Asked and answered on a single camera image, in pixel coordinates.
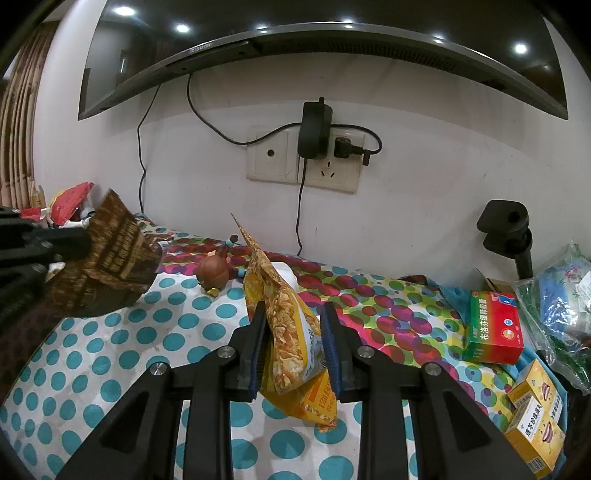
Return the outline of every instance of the wall outlet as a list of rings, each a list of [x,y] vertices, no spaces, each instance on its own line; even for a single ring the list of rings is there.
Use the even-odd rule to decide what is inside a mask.
[[[248,139],[254,140],[279,127],[251,127]],[[279,132],[266,140],[246,148],[248,161],[246,178],[250,180],[298,183],[298,160],[296,129]]]
[[[336,137],[350,138],[353,145],[363,147],[365,134],[333,128],[330,131],[329,153],[322,160],[308,160],[306,167],[307,187],[338,190],[340,192],[355,193],[361,175],[361,156],[351,155],[349,158],[335,157]],[[304,171],[304,160],[300,159],[298,183],[301,183]]]

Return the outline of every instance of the black cable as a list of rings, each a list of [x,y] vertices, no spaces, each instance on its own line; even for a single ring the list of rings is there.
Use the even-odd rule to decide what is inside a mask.
[[[297,220],[295,221],[295,235],[297,236],[297,243],[300,246],[300,249],[297,251],[298,257],[300,256],[301,249],[303,248],[301,245],[300,240],[300,208],[301,208],[301,192],[304,190],[304,182],[306,181],[306,167],[308,166],[308,159],[304,159],[304,170],[301,173],[301,184],[300,184],[300,194],[297,198]]]
[[[148,116],[148,113],[150,112],[150,109],[152,108],[152,105],[154,104],[154,100],[156,100],[156,95],[158,95],[159,90],[160,90],[160,85],[158,85],[156,87],[156,91],[154,92],[154,96],[152,97],[152,101],[150,102],[150,105],[149,105],[148,109],[146,110],[146,113],[144,114],[144,116],[141,119],[141,122],[138,125],[138,157],[139,157],[139,164],[142,166],[142,170],[144,171],[142,173],[142,178],[139,181],[139,189],[138,189],[139,209],[142,213],[144,212],[144,202],[142,201],[142,185],[144,184],[144,180],[145,180],[146,174],[148,172],[146,171],[146,167],[144,167],[144,162],[142,161],[142,139],[139,136],[139,128],[144,123],[144,120],[146,120],[146,117]]]
[[[287,124],[287,125],[282,125],[279,128],[274,129],[272,132],[269,132],[265,135],[263,135],[262,137],[256,138],[254,140],[250,140],[248,142],[239,142],[238,140],[234,140],[233,138],[230,138],[229,136],[223,134],[222,132],[220,132],[216,127],[214,127],[210,122],[208,122],[207,120],[205,120],[202,115],[197,111],[197,109],[195,108],[195,106],[193,105],[193,101],[191,100],[191,90],[190,90],[190,86],[191,86],[191,78],[193,77],[193,74],[189,74],[189,78],[187,79],[187,101],[189,102],[189,106],[191,107],[191,110],[193,111],[193,113],[195,115],[197,115],[197,117],[204,123],[206,124],[209,128],[211,128],[215,133],[217,133],[220,137],[222,137],[225,141],[230,142],[234,145],[254,145],[255,143],[259,143],[262,142],[264,139],[269,138],[275,134],[278,134],[279,132],[283,132],[283,130],[287,130],[288,128],[291,127],[297,127],[299,125],[301,125],[301,122],[293,122],[291,124]]]

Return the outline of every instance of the small brown toy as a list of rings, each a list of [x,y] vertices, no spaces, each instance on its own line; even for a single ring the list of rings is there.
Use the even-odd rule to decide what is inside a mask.
[[[229,238],[231,244],[237,241],[237,235],[232,235]],[[219,294],[219,290],[223,289],[230,280],[229,242],[226,241],[217,247],[215,252],[209,252],[205,258],[201,259],[195,269],[195,276],[201,287],[206,293],[215,297]]]

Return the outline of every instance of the television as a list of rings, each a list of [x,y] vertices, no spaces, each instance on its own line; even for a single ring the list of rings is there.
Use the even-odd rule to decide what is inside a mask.
[[[79,119],[196,70],[307,52],[423,64],[568,118],[554,44],[527,0],[108,0]]]

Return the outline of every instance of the bed sheet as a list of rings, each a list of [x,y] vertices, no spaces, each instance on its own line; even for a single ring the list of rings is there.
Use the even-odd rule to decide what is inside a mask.
[[[146,232],[171,233],[140,221]],[[155,361],[173,367],[199,361],[227,344],[248,322],[241,279],[216,299],[205,296],[193,275],[195,262],[214,249],[213,239],[176,233],[154,285],[133,307],[94,319],[66,318],[23,369],[0,409],[0,427],[37,479],[53,479],[121,395]],[[316,311],[334,301],[341,320],[362,340],[394,361],[419,366],[439,362],[460,381],[495,424],[504,427],[511,379],[499,368],[460,360],[463,325],[438,290],[419,284],[348,272],[344,268],[269,253],[290,265],[301,297]],[[246,266],[247,247],[230,251]],[[177,441],[180,480],[187,407]],[[410,411],[404,404],[410,479],[417,466]],[[349,480],[356,478],[360,404],[339,404],[337,428],[286,417],[261,395],[252,404],[232,403],[232,461],[236,479]]]

